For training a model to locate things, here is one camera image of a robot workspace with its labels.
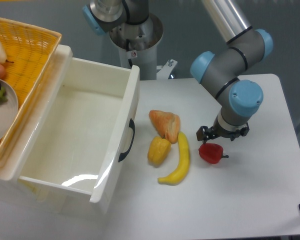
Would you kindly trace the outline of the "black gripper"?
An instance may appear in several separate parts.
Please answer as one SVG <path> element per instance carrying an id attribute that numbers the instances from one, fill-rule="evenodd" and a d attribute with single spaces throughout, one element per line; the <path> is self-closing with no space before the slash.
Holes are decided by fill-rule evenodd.
<path id="1" fill-rule="evenodd" d="M 235 126 L 228 124 L 222 119 L 215 119 L 212 127 L 201 126 L 196 132 L 196 137 L 197 140 L 201 141 L 203 144 L 216 138 L 227 138 L 234 141 L 239 137 L 245 137 L 249 131 L 250 128 L 248 123 L 243 126 Z"/>

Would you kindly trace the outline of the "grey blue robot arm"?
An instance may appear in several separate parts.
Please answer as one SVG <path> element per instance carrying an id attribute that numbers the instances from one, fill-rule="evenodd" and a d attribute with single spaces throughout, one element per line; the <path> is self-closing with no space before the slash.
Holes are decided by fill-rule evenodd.
<path id="1" fill-rule="evenodd" d="M 191 64 L 191 75 L 221 105 L 213 126 L 196 133 L 205 143 L 219 137 L 235 140 L 249 132 L 248 121 L 262 101 L 261 87 L 239 80 L 273 50 L 271 35 L 254 29 L 234 0 L 205 0 L 203 6 L 227 44 L 220 54 L 200 54 Z M 108 34 L 124 68 L 138 66 L 141 80 L 157 80 L 157 45 L 163 36 L 161 21 L 149 11 L 146 0 L 92 0 L 82 9 L 95 34 Z"/>

